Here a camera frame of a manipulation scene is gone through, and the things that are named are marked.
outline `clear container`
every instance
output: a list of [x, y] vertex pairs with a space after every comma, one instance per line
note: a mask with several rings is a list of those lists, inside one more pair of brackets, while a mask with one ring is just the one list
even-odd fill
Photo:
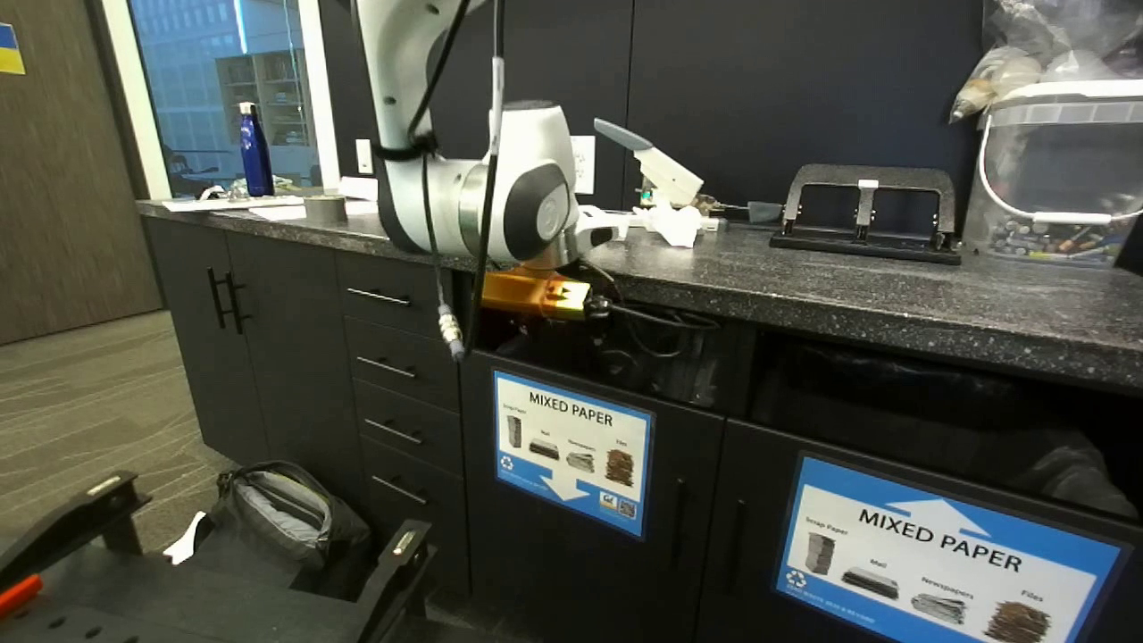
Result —
[[1143, 82], [1037, 82], [981, 124], [965, 248], [1114, 264], [1143, 215]]

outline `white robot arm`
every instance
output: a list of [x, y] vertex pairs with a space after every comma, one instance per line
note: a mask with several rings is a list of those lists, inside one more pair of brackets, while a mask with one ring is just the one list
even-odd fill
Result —
[[[488, 200], [488, 259], [563, 264], [577, 205], [571, 189], [571, 136], [552, 104], [512, 104], [493, 93], [488, 157], [445, 161], [420, 155], [433, 138], [433, 117], [419, 114], [428, 90], [428, 52], [454, 20], [487, 0], [358, 0], [370, 104], [391, 206], [382, 206], [382, 229], [395, 248], [437, 251], [449, 257], [483, 255], [483, 206], [488, 157], [495, 157], [495, 189]], [[493, 84], [504, 93], [504, 69], [493, 63]]]

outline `floor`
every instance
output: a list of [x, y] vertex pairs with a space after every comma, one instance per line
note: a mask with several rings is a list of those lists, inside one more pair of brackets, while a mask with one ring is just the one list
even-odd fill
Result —
[[201, 443], [166, 313], [0, 348], [0, 538], [102, 479], [135, 470], [154, 498], [147, 550], [210, 508], [225, 457]]

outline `blue bottle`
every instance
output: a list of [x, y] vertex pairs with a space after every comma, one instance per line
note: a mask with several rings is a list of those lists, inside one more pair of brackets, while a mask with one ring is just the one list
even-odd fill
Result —
[[240, 148], [244, 148], [244, 176], [250, 198], [272, 198], [272, 150], [263, 143], [254, 101], [240, 104]]

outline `black countertop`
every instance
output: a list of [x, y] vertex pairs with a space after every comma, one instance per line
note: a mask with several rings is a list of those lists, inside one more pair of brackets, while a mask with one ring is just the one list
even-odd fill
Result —
[[[263, 221], [244, 211], [166, 215], [163, 224], [216, 224], [347, 255], [406, 257], [375, 219], [347, 224]], [[629, 300], [690, 308], [769, 330], [853, 339], [1037, 380], [1143, 392], [1143, 274], [966, 257], [959, 268], [845, 255], [770, 251], [765, 229], [702, 231], [670, 251], [633, 229], [590, 255]]]

